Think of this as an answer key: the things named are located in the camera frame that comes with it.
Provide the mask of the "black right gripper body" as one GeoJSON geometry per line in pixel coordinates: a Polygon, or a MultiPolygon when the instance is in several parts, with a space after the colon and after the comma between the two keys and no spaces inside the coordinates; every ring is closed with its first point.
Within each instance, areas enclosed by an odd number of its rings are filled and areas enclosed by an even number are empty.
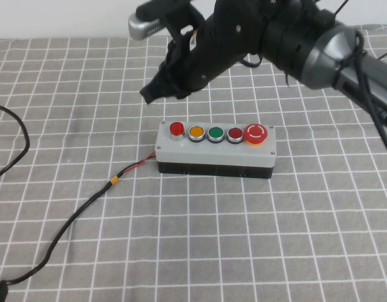
{"type": "Polygon", "coordinates": [[[184,36],[174,79],[199,91],[247,54],[259,51],[261,1],[217,1],[213,14],[184,36]]]}

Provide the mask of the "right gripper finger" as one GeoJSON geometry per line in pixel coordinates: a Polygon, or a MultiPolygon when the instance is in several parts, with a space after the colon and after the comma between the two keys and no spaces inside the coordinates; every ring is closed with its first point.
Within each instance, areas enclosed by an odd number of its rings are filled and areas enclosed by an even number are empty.
{"type": "Polygon", "coordinates": [[[160,75],[158,78],[153,80],[154,88],[152,91],[152,98],[177,98],[183,99],[191,95],[193,92],[189,89],[182,88],[173,82],[166,75],[160,75]]]}
{"type": "Polygon", "coordinates": [[[151,104],[157,99],[175,97],[177,95],[177,87],[173,83],[167,68],[174,49],[175,43],[169,42],[167,45],[167,54],[164,61],[159,65],[157,73],[140,90],[140,94],[147,104],[151,104]]]}

